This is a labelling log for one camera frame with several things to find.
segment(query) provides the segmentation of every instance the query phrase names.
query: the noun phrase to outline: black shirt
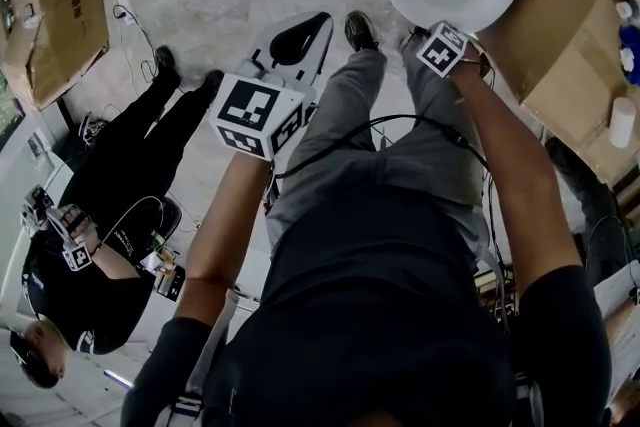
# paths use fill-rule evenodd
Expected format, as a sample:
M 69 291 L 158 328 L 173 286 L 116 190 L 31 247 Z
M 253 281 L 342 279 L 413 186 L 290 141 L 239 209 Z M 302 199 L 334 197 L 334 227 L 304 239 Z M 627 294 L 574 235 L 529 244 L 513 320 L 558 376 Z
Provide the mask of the black shirt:
M 108 354 L 126 343 L 147 305 L 154 279 L 111 280 L 95 265 L 73 272 L 62 255 L 62 239 L 50 227 L 31 241 L 23 269 L 25 296 L 69 346 Z
M 349 425 L 385 410 L 405 426 L 507 426 L 522 370 L 545 426 L 599 425 L 611 362 L 582 269 L 534 283 L 510 337 L 481 309 L 473 270 L 428 196 L 375 186 L 326 201 L 285 234 L 261 308 L 209 373 L 203 425 Z M 209 331 L 164 327 L 123 425 L 154 424 Z

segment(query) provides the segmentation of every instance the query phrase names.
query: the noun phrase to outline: short hair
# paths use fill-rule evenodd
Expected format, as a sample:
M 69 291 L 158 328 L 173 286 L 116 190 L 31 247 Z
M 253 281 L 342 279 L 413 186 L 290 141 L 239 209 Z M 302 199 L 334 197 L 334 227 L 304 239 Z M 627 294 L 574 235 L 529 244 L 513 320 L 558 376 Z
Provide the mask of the short hair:
M 20 333 L 11 332 L 10 344 L 20 368 L 29 381 L 44 390 L 50 390 L 58 384 L 60 380 L 58 376 L 49 371 L 49 366 L 42 356 L 33 350 Z

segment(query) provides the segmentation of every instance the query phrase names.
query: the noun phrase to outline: light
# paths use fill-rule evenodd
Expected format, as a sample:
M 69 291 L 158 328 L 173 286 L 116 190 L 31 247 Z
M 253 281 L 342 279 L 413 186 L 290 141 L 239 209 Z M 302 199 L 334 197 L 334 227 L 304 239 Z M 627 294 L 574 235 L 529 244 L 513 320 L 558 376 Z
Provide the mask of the light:
M 133 383 L 131 381 L 127 381 L 124 377 L 120 377 L 118 374 L 112 372 L 111 370 L 105 370 L 104 375 L 112 381 L 118 383 L 123 388 L 126 388 L 127 390 L 133 388 Z

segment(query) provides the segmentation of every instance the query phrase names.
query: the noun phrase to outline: person's right hand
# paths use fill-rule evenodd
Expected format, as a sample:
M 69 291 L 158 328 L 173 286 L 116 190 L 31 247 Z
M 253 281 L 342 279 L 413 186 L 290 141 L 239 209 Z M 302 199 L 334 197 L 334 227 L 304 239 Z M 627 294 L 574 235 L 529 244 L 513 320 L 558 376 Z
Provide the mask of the person's right hand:
M 69 234 L 70 237 L 77 243 L 84 242 L 87 245 L 89 254 L 95 253 L 101 244 L 100 237 L 98 237 L 98 226 L 91 218 L 86 215 L 75 205 L 69 205 L 58 209 L 60 219 L 62 220 L 62 226 L 68 231 L 69 227 L 75 224 L 79 217 L 84 219 L 78 224 L 74 230 Z

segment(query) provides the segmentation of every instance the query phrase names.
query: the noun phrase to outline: wall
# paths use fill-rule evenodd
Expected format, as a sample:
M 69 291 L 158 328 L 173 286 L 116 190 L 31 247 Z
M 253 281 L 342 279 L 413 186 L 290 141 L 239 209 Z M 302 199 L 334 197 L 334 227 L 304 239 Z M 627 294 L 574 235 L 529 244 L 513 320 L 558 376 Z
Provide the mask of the wall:
M 36 160 L 25 146 L 0 179 L 0 282 L 20 234 L 19 215 L 24 197 L 37 184 L 44 184 L 52 169 L 47 159 Z

